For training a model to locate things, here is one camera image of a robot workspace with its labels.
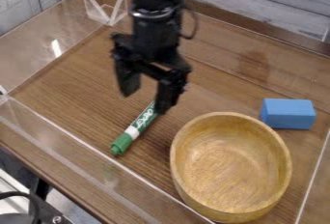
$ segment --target blue sponge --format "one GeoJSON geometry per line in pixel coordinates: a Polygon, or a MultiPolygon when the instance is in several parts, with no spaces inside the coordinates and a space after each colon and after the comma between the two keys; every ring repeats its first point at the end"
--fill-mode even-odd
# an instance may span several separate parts
{"type": "Polygon", "coordinates": [[[315,119],[307,99],[265,98],[262,121],[274,128],[310,129],[315,119]]]}

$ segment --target table surface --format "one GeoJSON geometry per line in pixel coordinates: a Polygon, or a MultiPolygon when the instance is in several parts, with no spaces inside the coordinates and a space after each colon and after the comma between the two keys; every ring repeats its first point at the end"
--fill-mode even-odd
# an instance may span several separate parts
{"type": "MultiPolygon", "coordinates": [[[[179,128],[200,114],[214,111],[234,111],[258,118],[263,98],[309,98],[317,109],[311,130],[278,131],[293,158],[289,189],[271,212],[251,222],[295,223],[330,127],[330,60],[203,15],[200,23],[196,38],[180,47],[194,67],[188,92],[116,160],[180,199],[168,168],[168,150],[179,128]]],[[[156,91],[156,83],[143,77],[142,89],[132,97],[122,98],[119,94],[108,38],[112,32],[128,31],[128,28],[127,19],[115,28],[102,27],[12,93],[21,103],[108,156],[112,156],[110,143],[148,105],[156,91]]],[[[114,204],[87,179],[32,144],[24,143],[21,137],[12,134],[11,142],[3,139],[1,143],[94,216],[106,223],[119,222],[111,211],[114,204]]],[[[102,166],[88,157],[86,163],[91,170],[87,173],[102,166]]],[[[315,191],[315,199],[330,191],[330,184],[325,186],[315,191]]],[[[329,223],[329,213],[319,214],[315,208],[317,204],[309,203],[309,216],[301,223],[329,223]]]]}

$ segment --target green marker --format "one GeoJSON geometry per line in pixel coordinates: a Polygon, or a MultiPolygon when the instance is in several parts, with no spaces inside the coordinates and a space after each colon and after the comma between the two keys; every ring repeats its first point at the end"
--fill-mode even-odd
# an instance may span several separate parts
{"type": "Polygon", "coordinates": [[[158,117],[158,113],[155,112],[155,102],[152,102],[144,111],[140,113],[136,120],[128,126],[126,132],[119,136],[116,141],[111,144],[111,153],[112,155],[124,154],[128,146],[132,141],[136,139],[139,134],[144,131],[148,125],[152,123],[155,118],[158,117]]]}

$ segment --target wooden bowl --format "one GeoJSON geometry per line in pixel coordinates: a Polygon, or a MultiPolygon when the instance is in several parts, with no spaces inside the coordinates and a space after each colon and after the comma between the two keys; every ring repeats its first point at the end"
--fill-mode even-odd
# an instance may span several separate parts
{"type": "Polygon", "coordinates": [[[270,211],[293,170],[278,134],[238,113],[210,113],[183,126],[171,145],[170,167],[187,205],[225,223],[254,220],[270,211]]]}

